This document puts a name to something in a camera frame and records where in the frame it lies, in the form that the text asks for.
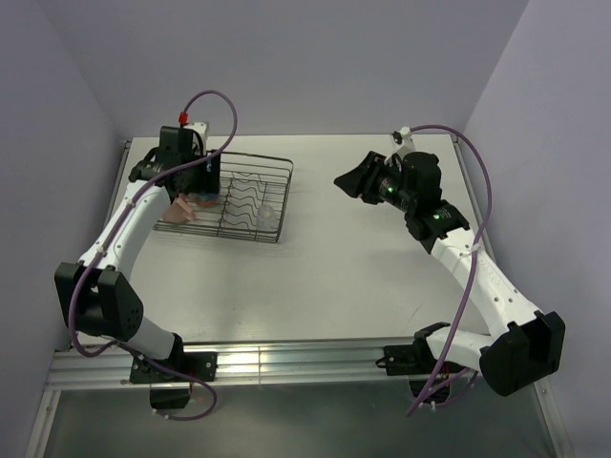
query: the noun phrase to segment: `white table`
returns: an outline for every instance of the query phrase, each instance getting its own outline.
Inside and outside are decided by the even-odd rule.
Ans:
[[[210,148],[225,137],[211,137]],[[440,159],[444,198],[475,226],[474,208],[448,135],[415,135]],[[135,138],[118,186],[157,138]],[[407,337],[450,322],[462,293],[410,236],[388,204],[348,198],[333,179],[387,135],[238,136],[229,150],[294,161],[277,244],[153,231],[131,277],[145,315],[187,342],[269,342]],[[473,306],[461,328],[486,332]],[[82,336],[85,343],[95,339]]]

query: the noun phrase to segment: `metal bar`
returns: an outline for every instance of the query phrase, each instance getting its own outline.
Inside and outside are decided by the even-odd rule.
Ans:
[[[229,179],[229,186],[227,186],[227,194],[225,195],[225,199],[222,203],[222,210],[221,210],[221,217],[219,218],[219,227],[217,229],[217,235],[221,233],[221,229],[222,229],[222,224],[224,222],[224,214],[225,214],[225,210],[227,209],[227,202],[229,201],[229,198],[231,197],[231,187],[233,186],[233,179]]]
[[[233,164],[233,165],[241,165],[243,167],[249,167],[249,168],[254,168],[254,167],[261,167],[261,168],[265,168],[265,169],[278,169],[278,170],[286,170],[287,174],[286,175],[276,175],[276,174],[269,174],[267,172],[244,172],[244,171],[239,171],[239,170],[231,170],[231,169],[227,169],[226,167],[224,169],[221,170],[221,173],[225,172],[234,172],[234,173],[238,173],[241,175],[244,175],[245,177],[252,177],[257,176],[259,177],[259,180],[262,180],[262,177],[277,177],[277,178],[282,178],[283,180],[286,180],[288,178],[288,169],[281,169],[278,167],[264,167],[263,165],[255,165],[255,164]]]
[[[60,391],[43,392],[40,407],[34,420],[32,434],[30,435],[30,441],[28,442],[28,448],[26,449],[26,458],[43,458],[49,434],[51,434],[53,418],[57,411],[60,394]]]
[[[118,172],[116,173],[115,185],[113,186],[113,193],[111,195],[111,203],[108,206],[108,211],[106,212],[106,217],[104,218],[104,225],[108,224],[108,221],[111,220],[111,216],[113,215],[113,208],[115,207],[116,194],[118,193],[118,186],[121,183],[121,177],[123,177],[123,170],[125,169],[125,164],[127,162],[127,156],[130,152],[130,147],[132,146],[132,141],[128,140],[125,142],[123,146],[123,151],[121,152],[121,161],[118,164]]]
[[[265,182],[265,187],[263,188],[263,197],[261,198],[261,205],[265,205],[265,193],[267,192],[267,182]],[[257,239],[257,236],[259,235],[259,225],[255,224],[255,240]]]
[[[210,385],[283,385],[387,380],[386,371],[375,366],[389,344],[410,344],[412,339],[328,342],[193,344],[186,352],[219,353],[217,378]],[[132,356],[111,349],[87,359],[75,351],[57,352],[46,390],[149,388],[130,385]],[[428,374],[411,377],[426,379]],[[187,383],[154,384],[155,387],[188,386]]]
[[[560,413],[558,403],[552,393],[549,378],[546,377],[536,382],[535,390],[541,407],[541,414],[547,425],[547,430],[550,434],[550,439],[556,455],[563,458],[574,458],[576,454],[573,450],[573,445],[571,444],[564,421],[562,420],[562,414]]]
[[[259,159],[271,159],[271,160],[281,160],[282,162],[288,162],[291,166],[291,169],[294,166],[294,163],[292,160],[290,159],[286,159],[284,157],[274,157],[274,156],[263,156],[263,155],[255,155],[252,153],[239,153],[236,151],[223,151],[222,154],[224,156],[250,156],[250,157],[257,157]]]

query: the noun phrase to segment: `black joint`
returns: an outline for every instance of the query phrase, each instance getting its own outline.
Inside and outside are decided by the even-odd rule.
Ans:
[[[171,410],[187,407],[191,392],[189,388],[151,389],[149,401],[155,410]]]
[[[66,325],[70,301],[84,271],[84,265],[67,262],[55,271],[55,287]],[[93,269],[77,298],[76,330],[128,342],[140,328],[142,318],[142,302],[123,274]]]
[[[156,360],[156,363],[182,374],[189,374],[204,382],[213,382],[217,372],[218,353],[213,351],[185,353],[182,339],[175,334],[174,347],[170,356],[165,360]],[[134,385],[161,384],[168,382],[181,382],[175,377],[153,366],[134,358],[134,365],[130,374],[130,383]]]
[[[556,372],[565,332],[564,321],[556,312],[508,327],[479,358],[484,379],[501,396]]]
[[[435,242],[444,239],[448,233],[455,229],[469,229],[469,222],[462,214],[446,200],[428,211],[421,211],[416,216],[404,216],[410,234],[431,253]]]
[[[420,329],[419,331],[417,331],[413,335],[413,337],[415,339],[426,339],[433,332],[437,332],[439,329],[443,329],[444,327],[448,327],[449,325],[450,325],[449,323],[435,323],[435,324],[431,324],[430,326],[424,327],[424,328]]]
[[[391,135],[392,135],[392,139],[394,140],[394,142],[397,145],[403,144],[403,137],[401,136],[400,132],[394,131]]]
[[[156,177],[165,170],[166,168],[163,166],[163,164],[159,162],[150,162],[145,159],[141,160],[138,164],[134,166],[134,168],[130,172],[128,179],[132,183],[138,181],[139,179],[143,181],[148,181],[149,179]],[[162,186],[164,182],[165,180],[160,180],[157,181],[155,184],[157,186]]]

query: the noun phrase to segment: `cable tie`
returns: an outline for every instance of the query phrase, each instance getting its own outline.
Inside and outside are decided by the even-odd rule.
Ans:
[[[189,119],[189,115],[185,112],[180,112],[179,114],[179,124],[180,127],[183,127],[186,125],[186,123],[188,122]]]
[[[480,248],[481,248],[481,245],[479,243],[474,243],[471,246],[471,248],[466,248],[466,252],[463,252],[460,254],[460,258],[467,258],[471,254],[473,254],[475,251],[479,251]]]

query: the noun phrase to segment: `pink object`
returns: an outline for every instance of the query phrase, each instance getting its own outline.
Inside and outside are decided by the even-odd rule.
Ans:
[[[166,222],[174,223],[193,221],[195,219],[195,212],[187,203],[186,196],[180,194],[174,199],[172,205],[163,213],[161,219]]]

